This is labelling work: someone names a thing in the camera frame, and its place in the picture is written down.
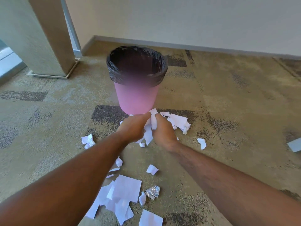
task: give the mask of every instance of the person's right arm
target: person's right arm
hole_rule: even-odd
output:
[[[172,125],[156,115],[153,137],[173,155],[233,225],[301,225],[301,204],[259,180],[177,141]]]

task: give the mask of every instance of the person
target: person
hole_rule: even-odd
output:
[[[117,157],[143,136],[150,113],[126,118],[115,133],[0,205],[0,225],[78,225]],[[280,191],[178,142],[156,114],[153,137],[174,156],[233,225],[301,225],[301,205]]]

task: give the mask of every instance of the black trash bag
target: black trash bag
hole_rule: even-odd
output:
[[[167,59],[145,47],[120,46],[107,57],[107,67],[113,82],[122,85],[137,83],[154,87],[167,72]]]

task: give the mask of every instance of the trash can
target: trash can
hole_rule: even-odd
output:
[[[143,114],[153,108],[167,72],[167,59],[159,52],[138,46],[121,46],[107,57],[119,105],[126,114]]]

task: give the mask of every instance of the foil wrapper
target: foil wrapper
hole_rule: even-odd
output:
[[[154,200],[155,197],[159,196],[160,187],[159,186],[153,186],[147,190],[145,190],[145,195],[148,196],[150,199]]]

